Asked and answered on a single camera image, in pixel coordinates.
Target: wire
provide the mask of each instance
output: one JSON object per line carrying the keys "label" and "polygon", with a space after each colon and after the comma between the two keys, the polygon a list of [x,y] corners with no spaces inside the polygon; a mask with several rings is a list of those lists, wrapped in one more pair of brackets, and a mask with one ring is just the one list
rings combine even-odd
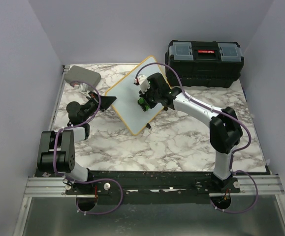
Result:
{"label": "wire", "polygon": [[[189,96],[187,95],[187,93],[185,92],[184,88],[183,88],[183,85],[182,85],[182,82],[181,82],[180,77],[178,76],[178,74],[176,73],[176,71],[175,71],[172,67],[170,67],[169,65],[166,65],[166,64],[160,63],[160,62],[152,62],[152,63],[146,64],[146,65],[142,66],[142,67],[138,70],[138,72],[137,72],[137,74],[136,74],[136,78],[138,78],[139,73],[140,73],[144,68],[146,68],[147,66],[150,66],[150,65],[162,65],[162,66],[165,66],[166,68],[168,68],[169,70],[171,70],[171,71],[173,72],[173,74],[175,75],[175,77],[176,77],[176,79],[177,79],[177,81],[178,81],[179,86],[181,87],[181,90],[182,90],[183,95],[184,95],[189,101],[191,101],[191,102],[193,102],[193,103],[195,103],[195,104],[201,106],[201,107],[204,108],[204,109],[211,110],[212,112],[215,112],[215,113],[221,114],[221,115],[223,115],[223,116],[225,116],[225,117],[228,117],[228,118],[230,118],[231,120],[237,122],[240,126],[242,126],[242,127],[245,129],[245,131],[246,131],[246,133],[247,133],[247,135],[248,135],[248,138],[249,138],[249,139],[248,139],[248,142],[247,142],[247,144],[246,144],[245,146],[240,147],[240,148],[237,148],[237,149],[235,149],[235,150],[232,151],[232,153],[231,153],[231,159],[230,159],[230,165],[229,165],[230,170],[231,170],[231,169],[232,169],[232,165],[233,165],[234,153],[236,153],[237,151],[241,151],[241,150],[244,150],[244,149],[248,148],[248,146],[249,146],[249,145],[251,144],[251,142],[252,142],[252,136],[251,136],[251,133],[250,133],[250,131],[248,130],[248,128],[247,128],[241,121],[239,121],[238,119],[236,119],[236,118],[234,118],[234,117],[232,117],[232,116],[230,116],[230,115],[228,115],[228,114],[226,114],[226,113],[224,113],[224,112],[218,111],[218,110],[216,110],[216,109],[212,109],[211,107],[206,106],[205,104],[202,104],[202,103],[200,103],[200,102],[198,102],[198,101],[192,99],[191,97],[189,97]],[[233,174],[236,175],[238,172],[241,172],[241,173],[244,173],[244,174],[248,175],[248,176],[251,178],[251,180],[253,181],[253,183],[254,183],[254,185],[255,185],[255,188],[256,188],[256,198],[255,198],[254,203],[253,203],[249,208],[247,208],[247,209],[245,209],[245,210],[242,210],[242,211],[229,211],[229,210],[224,210],[224,209],[220,209],[220,208],[216,207],[216,206],[214,205],[214,203],[211,201],[211,204],[215,207],[215,209],[220,210],[220,211],[222,211],[222,212],[230,213],[230,214],[239,214],[239,213],[244,213],[244,212],[249,211],[250,209],[252,209],[252,208],[256,205],[256,203],[257,203],[257,201],[258,201],[258,188],[257,188],[257,185],[256,185],[255,180],[252,178],[252,176],[251,176],[250,174],[248,174],[248,173],[245,172],[245,171],[237,170],[237,171],[235,171]]]}
{"label": "wire", "polygon": [[[101,107],[101,96],[99,95],[97,89],[89,84],[89,83],[85,83],[85,82],[80,82],[80,81],[73,81],[70,83],[71,86],[74,86],[75,83],[84,83],[84,84],[87,84],[88,86],[90,86],[91,88],[94,89],[94,91],[97,93],[97,96],[98,96],[98,106],[97,106],[97,109],[96,111],[93,113],[92,116],[90,116],[85,122],[82,122],[81,124],[78,124],[78,125],[75,125],[75,126],[68,126],[68,127],[65,127],[65,128],[61,128],[57,131],[57,134],[55,136],[55,143],[54,143],[54,159],[53,159],[53,168],[54,168],[54,172],[56,175],[61,175],[63,176],[62,174],[58,173],[58,170],[57,170],[57,166],[56,166],[56,162],[57,162],[57,146],[58,146],[58,138],[59,138],[59,135],[62,131],[64,131],[65,129],[71,129],[71,128],[77,128],[77,127],[80,127],[82,125],[84,125],[85,123],[89,123],[90,121],[92,121],[94,119],[94,117],[96,116],[96,114],[98,113],[100,107]],[[105,214],[108,214],[108,213],[111,213],[112,211],[116,210],[122,203],[123,201],[123,189],[122,189],[122,186],[114,179],[111,179],[111,178],[101,178],[101,179],[96,179],[96,180],[93,180],[93,181],[86,181],[86,182],[83,182],[83,181],[78,181],[78,180],[74,180],[72,179],[72,181],[74,181],[75,183],[81,183],[81,184],[90,184],[90,183],[96,183],[96,182],[100,182],[100,181],[112,181],[114,183],[116,183],[121,191],[121,198],[118,202],[118,204],[111,210],[108,210],[108,211],[105,211],[105,212],[99,212],[99,213],[94,213],[94,212],[87,212],[87,211],[81,211],[79,210],[80,212],[83,212],[83,213],[86,213],[86,214],[90,214],[90,215],[105,215]]]}
{"label": "wire", "polygon": [[256,184],[255,180],[253,179],[253,177],[252,177],[249,173],[247,173],[247,172],[245,172],[245,171],[242,171],[242,170],[237,170],[237,171],[235,171],[235,172],[233,173],[233,175],[236,175],[238,172],[246,174],[246,175],[247,175],[248,177],[250,177],[251,180],[253,181],[253,184],[254,184],[255,190],[256,190],[256,197],[255,197],[255,200],[254,200],[253,204],[250,205],[250,207],[246,208],[245,210],[231,211],[231,210],[225,210],[225,209],[220,209],[220,208],[218,208],[218,207],[212,202],[212,200],[210,200],[211,205],[212,205],[216,210],[219,210],[219,211],[222,211],[222,212],[228,213],[228,214],[241,214],[241,213],[245,213],[245,212],[251,210],[251,209],[256,205],[256,203],[257,203],[257,201],[258,201],[259,194],[258,194],[258,188],[257,188],[257,184]]}
{"label": "wire", "polygon": [[224,200],[226,200],[226,194],[228,193],[228,191],[229,191],[229,189],[227,188],[226,191],[225,191],[225,195],[223,196]]}
{"label": "wire", "polygon": [[166,65],[166,64],[160,63],[160,62],[152,62],[152,63],[146,64],[146,65],[142,66],[142,67],[138,70],[138,72],[137,72],[137,74],[136,74],[136,78],[138,78],[139,73],[140,73],[144,68],[146,68],[147,66],[150,66],[150,65],[163,65],[163,66],[167,67],[168,69],[170,69],[170,70],[173,72],[173,74],[175,75],[175,77],[176,77],[176,79],[177,79],[177,81],[178,81],[178,84],[179,84],[180,87],[181,87],[181,90],[182,90],[183,95],[184,95],[189,101],[191,101],[191,102],[193,102],[193,103],[195,103],[195,104],[201,106],[201,107],[204,108],[204,109],[211,110],[212,112],[215,112],[215,113],[221,114],[221,115],[223,115],[223,116],[225,116],[225,117],[228,117],[228,118],[230,118],[231,120],[237,122],[240,126],[242,126],[242,127],[245,129],[245,131],[246,131],[246,133],[247,133],[249,139],[248,139],[248,142],[247,142],[247,144],[246,144],[245,146],[240,147],[240,148],[237,148],[236,150],[233,150],[233,151],[232,151],[232,153],[231,153],[231,159],[230,159],[230,169],[232,169],[233,159],[234,159],[234,153],[236,153],[237,151],[241,151],[241,150],[246,149],[246,148],[251,144],[251,142],[252,142],[252,136],[251,136],[251,133],[250,133],[250,131],[248,130],[248,128],[247,128],[241,121],[239,121],[238,119],[234,118],[233,116],[230,116],[230,115],[228,115],[228,114],[226,114],[226,113],[224,113],[224,112],[221,112],[221,111],[218,111],[218,110],[215,110],[215,109],[211,109],[211,107],[206,106],[205,104],[202,104],[202,103],[200,103],[200,102],[198,102],[198,101],[192,99],[191,97],[189,97],[189,96],[187,95],[187,93],[185,92],[184,88],[183,88],[183,85],[182,85],[182,82],[181,82],[180,77],[178,76],[178,74],[176,73],[176,71],[175,71],[172,67],[170,67],[169,65]]}

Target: metal floor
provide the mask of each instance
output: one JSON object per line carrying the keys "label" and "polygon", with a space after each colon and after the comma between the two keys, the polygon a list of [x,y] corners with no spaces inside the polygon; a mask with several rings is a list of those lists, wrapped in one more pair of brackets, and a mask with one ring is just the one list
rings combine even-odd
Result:
{"label": "metal floor", "polygon": [[[248,207],[254,196],[232,197],[229,209]],[[113,206],[98,206],[104,211]],[[77,213],[74,198],[33,198],[26,236],[285,236],[275,196],[259,196],[244,214],[225,214],[211,205],[122,205],[101,216]]]}

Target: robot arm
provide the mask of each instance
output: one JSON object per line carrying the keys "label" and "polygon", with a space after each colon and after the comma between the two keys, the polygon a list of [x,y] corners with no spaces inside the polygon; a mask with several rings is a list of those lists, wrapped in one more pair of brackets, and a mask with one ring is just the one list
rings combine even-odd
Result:
{"label": "robot arm", "polygon": [[[212,112],[212,110],[222,111],[237,118],[232,108],[227,107],[222,110],[205,104],[189,94],[187,94],[187,98],[180,88],[171,89],[160,73],[153,74],[148,78],[140,77],[135,84],[140,85],[138,104],[144,111],[161,103],[164,107],[185,112],[208,126],[210,128],[210,143],[216,150],[216,164],[213,174],[221,182],[231,177],[231,152],[239,144],[243,132],[240,125],[227,117]],[[189,98],[211,109],[205,109],[191,102]]]}
{"label": "robot arm", "polygon": [[[88,123],[79,127],[73,127],[85,122],[98,107],[98,96],[94,92],[89,92],[88,101],[80,105],[78,102],[70,102],[66,110],[68,112],[70,128],[65,129],[59,134],[57,144],[57,171],[69,179],[77,181],[89,181],[92,176],[89,175],[89,170],[80,166],[75,161],[74,144],[88,139],[90,135],[90,125]],[[100,111],[104,112],[114,101],[116,97],[102,96]],[[44,131],[40,137],[40,144],[37,158],[37,168],[42,172],[50,174],[54,173],[54,144],[55,131]]]}

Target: red label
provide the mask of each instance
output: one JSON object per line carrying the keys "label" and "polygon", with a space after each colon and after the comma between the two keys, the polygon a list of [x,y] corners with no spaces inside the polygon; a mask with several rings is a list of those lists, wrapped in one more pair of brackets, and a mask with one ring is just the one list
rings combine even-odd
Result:
{"label": "red label", "polygon": [[211,50],[198,50],[198,53],[215,53],[215,51],[211,51]]}

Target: white wall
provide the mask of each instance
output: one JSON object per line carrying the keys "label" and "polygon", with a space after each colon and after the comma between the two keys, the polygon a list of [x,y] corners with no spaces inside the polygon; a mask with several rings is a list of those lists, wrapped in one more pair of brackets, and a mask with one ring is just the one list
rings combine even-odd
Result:
{"label": "white wall", "polygon": [[27,0],[0,0],[0,236],[13,233],[62,73]]}
{"label": "white wall", "polygon": [[65,64],[164,61],[176,40],[245,49],[272,0],[29,0]]}
{"label": "white wall", "polygon": [[266,159],[285,189],[285,0],[275,0],[245,52],[241,79]]}

